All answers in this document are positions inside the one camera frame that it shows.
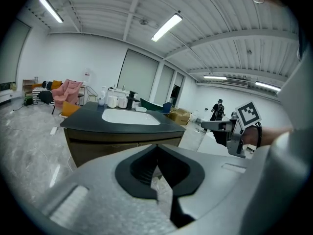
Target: white bottle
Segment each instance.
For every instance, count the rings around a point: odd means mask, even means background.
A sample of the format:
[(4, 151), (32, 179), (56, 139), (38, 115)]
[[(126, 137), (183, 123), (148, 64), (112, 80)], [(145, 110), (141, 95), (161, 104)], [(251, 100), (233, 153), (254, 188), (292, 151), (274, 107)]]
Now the white bottle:
[(103, 106), (105, 103), (105, 97), (106, 97), (106, 86), (102, 86), (101, 95), (98, 99), (98, 105)]

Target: faucet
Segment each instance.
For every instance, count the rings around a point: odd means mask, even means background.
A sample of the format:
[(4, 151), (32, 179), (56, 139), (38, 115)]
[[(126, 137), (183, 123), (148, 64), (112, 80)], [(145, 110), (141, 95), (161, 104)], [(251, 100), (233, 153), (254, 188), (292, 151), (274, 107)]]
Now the faucet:
[(139, 101), (138, 99), (134, 98), (135, 94), (136, 94), (136, 92), (132, 92), (132, 91), (129, 92), (129, 96), (127, 97), (128, 101), (127, 101), (126, 110), (131, 110), (133, 102)]

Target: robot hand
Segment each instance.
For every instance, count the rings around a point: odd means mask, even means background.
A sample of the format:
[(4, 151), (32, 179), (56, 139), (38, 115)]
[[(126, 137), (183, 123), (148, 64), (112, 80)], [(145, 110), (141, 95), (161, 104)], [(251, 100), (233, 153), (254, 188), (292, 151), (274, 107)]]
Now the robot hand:
[(260, 120), (260, 114), (251, 101), (237, 107), (230, 120), (202, 122), (201, 127), (212, 130), (216, 142), (226, 146), (229, 154), (245, 158), (243, 144), (254, 137), (249, 137), (249, 132), (245, 130)]

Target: green object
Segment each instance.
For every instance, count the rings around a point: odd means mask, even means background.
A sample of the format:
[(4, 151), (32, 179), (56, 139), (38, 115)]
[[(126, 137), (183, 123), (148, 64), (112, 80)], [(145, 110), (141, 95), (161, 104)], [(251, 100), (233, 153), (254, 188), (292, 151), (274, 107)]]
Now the green object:
[(31, 105), (33, 104), (33, 97), (32, 96), (26, 96), (24, 100), (24, 105)]
[(10, 89), (13, 91), (16, 91), (16, 84), (15, 83), (11, 83), (10, 84)]
[(146, 108), (147, 110), (150, 111), (163, 111), (163, 107), (162, 106), (158, 106), (156, 104), (153, 104), (149, 101), (146, 101), (144, 99), (140, 99), (140, 103), (141, 103), (141, 107)]

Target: cardboard box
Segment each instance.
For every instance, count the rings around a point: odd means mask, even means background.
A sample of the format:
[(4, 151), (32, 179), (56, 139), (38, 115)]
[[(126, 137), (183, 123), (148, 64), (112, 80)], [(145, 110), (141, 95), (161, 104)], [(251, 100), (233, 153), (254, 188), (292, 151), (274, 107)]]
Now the cardboard box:
[(170, 118), (171, 120), (173, 120), (175, 123), (179, 125), (187, 125), (191, 117), (191, 113), (182, 108), (174, 109), (173, 111), (172, 109), (171, 109), (170, 114), (168, 115), (168, 118)]

